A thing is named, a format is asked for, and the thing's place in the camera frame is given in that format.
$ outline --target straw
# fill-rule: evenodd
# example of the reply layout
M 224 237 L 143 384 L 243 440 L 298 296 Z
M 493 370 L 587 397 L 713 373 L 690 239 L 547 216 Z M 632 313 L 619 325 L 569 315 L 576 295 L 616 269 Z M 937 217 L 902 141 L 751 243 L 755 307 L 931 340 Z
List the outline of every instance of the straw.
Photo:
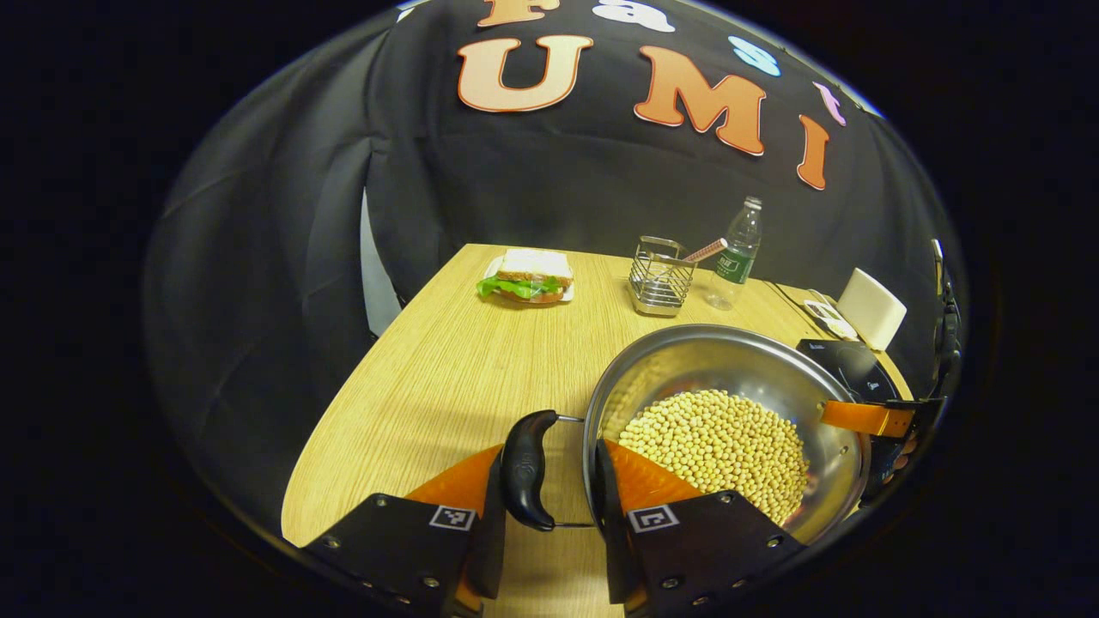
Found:
M 703 246 L 702 249 L 696 251 L 695 253 L 688 255 L 687 257 L 684 257 L 684 262 L 701 262 L 707 257 L 710 257 L 711 255 L 721 253 L 726 247 L 729 247 L 729 243 L 725 241 L 725 239 L 718 239 L 712 243 Z

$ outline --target white tissue box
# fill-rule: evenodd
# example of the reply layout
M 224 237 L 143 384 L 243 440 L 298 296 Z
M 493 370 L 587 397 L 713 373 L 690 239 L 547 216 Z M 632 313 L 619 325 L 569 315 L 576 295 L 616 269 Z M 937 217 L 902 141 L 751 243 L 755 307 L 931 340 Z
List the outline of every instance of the white tissue box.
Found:
M 908 309 L 885 286 L 859 268 L 840 296 L 836 309 L 870 350 L 885 350 Z

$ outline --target wire basket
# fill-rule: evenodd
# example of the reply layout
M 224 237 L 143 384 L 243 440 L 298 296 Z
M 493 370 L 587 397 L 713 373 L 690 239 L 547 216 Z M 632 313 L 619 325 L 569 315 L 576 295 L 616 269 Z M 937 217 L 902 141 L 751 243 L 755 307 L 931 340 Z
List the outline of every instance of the wire basket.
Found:
M 634 309 L 653 316 L 679 312 L 695 277 L 696 263 L 680 260 L 686 254 L 687 249 L 675 241 L 641 236 L 630 267 Z

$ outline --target wood grain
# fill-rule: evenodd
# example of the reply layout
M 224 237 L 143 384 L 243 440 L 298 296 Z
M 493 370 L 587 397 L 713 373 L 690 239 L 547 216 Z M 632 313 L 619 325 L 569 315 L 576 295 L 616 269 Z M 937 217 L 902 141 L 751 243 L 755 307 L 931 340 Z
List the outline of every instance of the wood grain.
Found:
M 545 408 L 585 417 L 603 369 L 630 343 L 675 324 L 718 323 L 793 346 L 831 339 L 789 299 L 750 279 L 730 311 L 702 296 L 698 271 L 674 318 L 633 310 L 630 258 L 565 252 L 576 276 L 573 301 L 520 305 L 481 299 L 475 283 L 506 247 L 466 245 L 412 299 L 363 358 L 318 423 L 282 505 L 282 534 L 302 547 L 376 492 L 404 495 L 489 445 L 520 417 Z M 808 291 L 781 288 L 797 300 Z M 897 367 L 878 354 L 904 397 Z M 543 504 L 558 521 L 590 521 L 579 426 L 545 437 Z M 537 532 L 509 519 L 504 575 L 493 616 L 622 616 L 607 600 L 603 543 L 592 529 Z

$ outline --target sandwich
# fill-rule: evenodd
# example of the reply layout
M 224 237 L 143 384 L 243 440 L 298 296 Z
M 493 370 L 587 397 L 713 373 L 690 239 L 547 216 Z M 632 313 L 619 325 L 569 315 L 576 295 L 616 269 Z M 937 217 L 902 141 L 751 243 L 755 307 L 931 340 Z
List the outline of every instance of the sandwich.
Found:
M 557 302 L 573 285 L 573 269 L 564 253 L 539 249 L 509 249 L 496 274 L 477 283 L 487 297 L 493 291 L 519 302 Z

